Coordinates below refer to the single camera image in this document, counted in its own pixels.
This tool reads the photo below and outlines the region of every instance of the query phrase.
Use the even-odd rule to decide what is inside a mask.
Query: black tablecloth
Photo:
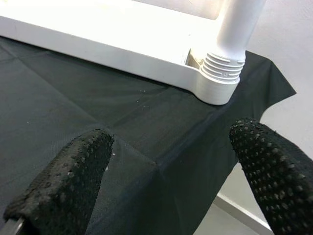
[[[237,159],[228,130],[295,94],[268,59],[246,53],[229,103],[0,38],[0,213],[75,136],[115,144],[88,235],[191,235]]]

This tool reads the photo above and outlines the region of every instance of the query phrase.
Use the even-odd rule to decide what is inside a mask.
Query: white plastic stand
[[[213,21],[132,0],[0,0],[0,35],[222,105],[240,81],[264,2],[225,0]],[[186,65],[188,55],[196,61],[193,66]]]

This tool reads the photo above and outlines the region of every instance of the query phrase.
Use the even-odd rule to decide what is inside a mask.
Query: white baseboard
[[[268,223],[264,222],[245,208],[237,203],[231,201],[225,195],[218,193],[213,202],[217,207],[233,216],[235,219],[251,228],[253,231],[260,235],[273,235]]]

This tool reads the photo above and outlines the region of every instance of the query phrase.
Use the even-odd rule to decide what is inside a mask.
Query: textured rubber grip pad
[[[295,144],[248,118],[232,125],[233,148],[276,235],[313,234],[313,162]]]
[[[85,234],[112,143],[112,137],[102,130],[75,138],[9,204],[4,219],[24,218],[32,229],[30,234]]]

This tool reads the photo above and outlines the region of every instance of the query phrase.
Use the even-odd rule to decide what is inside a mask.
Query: white floor
[[[257,235],[257,233],[212,204],[194,235]]]

